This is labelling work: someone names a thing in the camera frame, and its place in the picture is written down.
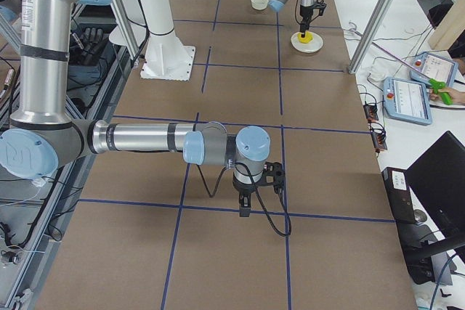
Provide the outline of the operator forearm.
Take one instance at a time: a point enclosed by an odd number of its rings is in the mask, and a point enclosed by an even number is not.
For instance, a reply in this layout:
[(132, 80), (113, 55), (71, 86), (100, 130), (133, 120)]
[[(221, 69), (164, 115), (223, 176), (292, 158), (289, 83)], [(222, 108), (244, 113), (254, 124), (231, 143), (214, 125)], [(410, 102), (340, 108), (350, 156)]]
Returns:
[(454, 100), (456, 104), (465, 105), (465, 92), (464, 91), (456, 91)]

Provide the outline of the operator hand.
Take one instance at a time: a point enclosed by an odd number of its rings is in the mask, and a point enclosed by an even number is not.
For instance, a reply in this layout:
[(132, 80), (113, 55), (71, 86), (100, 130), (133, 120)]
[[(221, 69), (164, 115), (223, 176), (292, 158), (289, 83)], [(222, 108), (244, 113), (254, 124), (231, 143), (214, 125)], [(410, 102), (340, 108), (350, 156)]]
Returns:
[(458, 90), (449, 87), (438, 90), (430, 89), (429, 98), (434, 101), (441, 100), (446, 105), (458, 105), (454, 100), (456, 91)]

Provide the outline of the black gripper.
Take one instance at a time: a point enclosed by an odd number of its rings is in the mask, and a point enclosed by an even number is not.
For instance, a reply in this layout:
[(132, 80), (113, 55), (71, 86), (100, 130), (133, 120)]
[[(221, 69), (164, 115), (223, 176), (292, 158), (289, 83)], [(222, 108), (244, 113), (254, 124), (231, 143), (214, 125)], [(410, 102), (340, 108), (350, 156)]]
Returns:
[(299, 8), (299, 14), (301, 16), (300, 20), (300, 33), (301, 33), (301, 38), (309, 38), (310, 37), (310, 32), (309, 32), (309, 27), (310, 27), (310, 22), (312, 20), (313, 16), (313, 6), (303, 6), (301, 5)]
[(251, 194), (259, 188), (259, 184), (243, 183), (235, 176), (232, 183), (239, 193), (239, 216), (249, 217), (251, 213)]

